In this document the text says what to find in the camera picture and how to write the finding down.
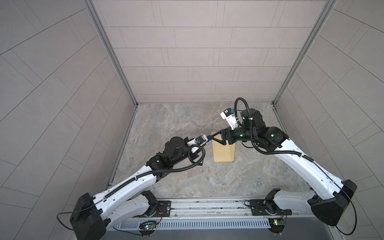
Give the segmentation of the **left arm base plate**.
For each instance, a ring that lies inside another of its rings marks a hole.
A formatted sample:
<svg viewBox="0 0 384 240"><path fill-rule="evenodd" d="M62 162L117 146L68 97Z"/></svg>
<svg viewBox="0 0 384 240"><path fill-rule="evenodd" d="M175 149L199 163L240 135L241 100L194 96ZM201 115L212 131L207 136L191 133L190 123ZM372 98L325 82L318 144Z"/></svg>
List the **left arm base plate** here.
<svg viewBox="0 0 384 240"><path fill-rule="evenodd" d="M151 204L149 210L149 217L156 217L158 216L159 210L162 213L163 217L169 217L171 212L171 201L158 201L155 204Z"/></svg>

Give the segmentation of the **blue white glue stick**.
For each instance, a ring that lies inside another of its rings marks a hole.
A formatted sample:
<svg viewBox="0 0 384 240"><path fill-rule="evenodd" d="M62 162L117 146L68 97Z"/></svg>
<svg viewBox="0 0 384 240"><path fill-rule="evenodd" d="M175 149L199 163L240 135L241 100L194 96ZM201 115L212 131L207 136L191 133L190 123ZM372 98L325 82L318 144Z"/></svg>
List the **blue white glue stick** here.
<svg viewBox="0 0 384 240"><path fill-rule="evenodd" d="M201 135L201 136L195 138L195 143L196 143L196 145L203 146L206 143L208 143L209 141L211 141L211 139L212 139L211 135L208 135L208 136Z"/></svg>

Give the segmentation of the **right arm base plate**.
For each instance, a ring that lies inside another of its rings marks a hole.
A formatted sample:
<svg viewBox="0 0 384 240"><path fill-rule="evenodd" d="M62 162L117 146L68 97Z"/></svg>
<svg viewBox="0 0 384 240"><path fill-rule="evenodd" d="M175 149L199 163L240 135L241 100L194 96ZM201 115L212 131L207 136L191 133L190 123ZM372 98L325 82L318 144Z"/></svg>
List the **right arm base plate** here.
<svg viewBox="0 0 384 240"><path fill-rule="evenodd" d="M291 210L282 210L272 200L266 201L264 199L249 200L246 204L252 212L253 216L290 216Z"/></svg>

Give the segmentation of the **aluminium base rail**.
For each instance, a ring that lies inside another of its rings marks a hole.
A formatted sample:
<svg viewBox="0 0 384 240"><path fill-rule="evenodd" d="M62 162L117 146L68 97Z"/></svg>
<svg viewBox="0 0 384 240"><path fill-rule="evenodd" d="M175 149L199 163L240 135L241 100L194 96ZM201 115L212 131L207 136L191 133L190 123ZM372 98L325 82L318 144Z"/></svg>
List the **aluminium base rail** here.
<svg viewBox="0 0 384 240"><path fill-rule="evenodd" d="M292 210L288 216L253 216L246 205L249 200L264 197L225 197L225 198L173 198L170 218L173 219L239 219L239 218L314 218L313 213Z"/></svg>

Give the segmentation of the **right green circuit board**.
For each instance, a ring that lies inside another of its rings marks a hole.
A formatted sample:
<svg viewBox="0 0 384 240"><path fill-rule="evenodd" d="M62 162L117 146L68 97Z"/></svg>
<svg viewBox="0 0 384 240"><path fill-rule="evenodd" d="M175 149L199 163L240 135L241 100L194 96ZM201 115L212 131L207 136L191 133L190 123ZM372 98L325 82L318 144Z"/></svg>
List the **right green circuit board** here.
<svg viewBox="0 0 384 240"><path fill-rule="evenodd" d="M268 219L271 228L269 229L274 234L281 234L285 229L285 221L283 219Z"/></svg>

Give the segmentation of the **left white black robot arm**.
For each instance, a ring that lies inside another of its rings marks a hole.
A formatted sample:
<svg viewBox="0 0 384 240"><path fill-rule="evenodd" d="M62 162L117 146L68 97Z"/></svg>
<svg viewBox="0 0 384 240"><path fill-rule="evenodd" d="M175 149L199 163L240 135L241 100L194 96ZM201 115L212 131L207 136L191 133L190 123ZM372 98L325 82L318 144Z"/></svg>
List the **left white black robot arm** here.
<svg viewBox="0 0 384 240"><path fill-rule="evenodd" d="M141 215L152 215L158 200L147 188L170 173L179 173L202 165L205 145L210 136L173 137L126 180L101 193L85 193L71 212L70 224L78 240L99 240L108 229L122 221Z"/></svg>

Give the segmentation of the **left green circuit board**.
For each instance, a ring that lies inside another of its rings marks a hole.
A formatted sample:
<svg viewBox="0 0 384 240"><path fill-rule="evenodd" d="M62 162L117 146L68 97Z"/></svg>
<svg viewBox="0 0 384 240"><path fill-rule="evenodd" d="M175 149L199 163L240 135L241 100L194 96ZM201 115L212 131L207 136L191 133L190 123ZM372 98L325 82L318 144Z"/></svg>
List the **left green circuit board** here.
<svg viewBox="0 0 384 240"><path fill-rule="evenodd" d="M143 231L153 231L156 227L156 221L146 221L140 224L139 229Z"/></svg>

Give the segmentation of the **yellow paper envelope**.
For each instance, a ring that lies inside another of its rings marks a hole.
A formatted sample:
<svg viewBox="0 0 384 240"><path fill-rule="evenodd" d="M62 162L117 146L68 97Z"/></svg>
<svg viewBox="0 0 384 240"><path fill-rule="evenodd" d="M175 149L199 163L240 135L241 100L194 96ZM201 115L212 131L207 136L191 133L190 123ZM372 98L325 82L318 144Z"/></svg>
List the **yellow paper envelope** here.
<svg viewBox="0 0 384 240"><path fill-rule="evenodd" d="M214 162L233 162L235 159L236 144L230 145L228 142L225 146L212 140Z"/></svg>

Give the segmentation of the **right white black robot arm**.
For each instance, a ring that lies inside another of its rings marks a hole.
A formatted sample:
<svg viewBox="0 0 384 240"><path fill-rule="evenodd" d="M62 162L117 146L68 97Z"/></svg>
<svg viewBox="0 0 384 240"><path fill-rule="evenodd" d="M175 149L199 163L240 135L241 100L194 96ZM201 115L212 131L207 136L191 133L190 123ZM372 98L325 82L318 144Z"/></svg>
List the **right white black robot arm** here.
<svg viewBox="0 0 384 240"><path fill-rule="evenodd" d="M292 168L311 187L297 193L275 189L265 198L267 205L281 210L313 213L320 221L337 226L352 198L357 185L341 180L306 155L294 141L278 127L267 127L258 110L244 110L240 114L228 108L221 112L229 127L218 132L221 139L212 140L222 145L251 142L253 149L263 155L274 155Z"/></svg>

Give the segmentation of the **green circuit board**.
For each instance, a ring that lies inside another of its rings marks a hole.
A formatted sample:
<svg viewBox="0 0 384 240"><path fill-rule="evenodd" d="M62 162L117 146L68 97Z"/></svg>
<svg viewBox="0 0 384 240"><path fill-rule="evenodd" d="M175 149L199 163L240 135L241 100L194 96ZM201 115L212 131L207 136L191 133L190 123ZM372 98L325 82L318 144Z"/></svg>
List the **green circuit board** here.
<svg viewBox="0 0 384 240"><path fill-rule="evenodd" d="M281 234L285 229L285 221L283 219L268 219L271 228L269 229L274 234Z"/></svg>
<svg viewBox="0 0 384 240"><path fill-rule="evenodd" d="M146 221L140 224L139 229L143 231L153 231L156 227L156 221Z"/></svg>

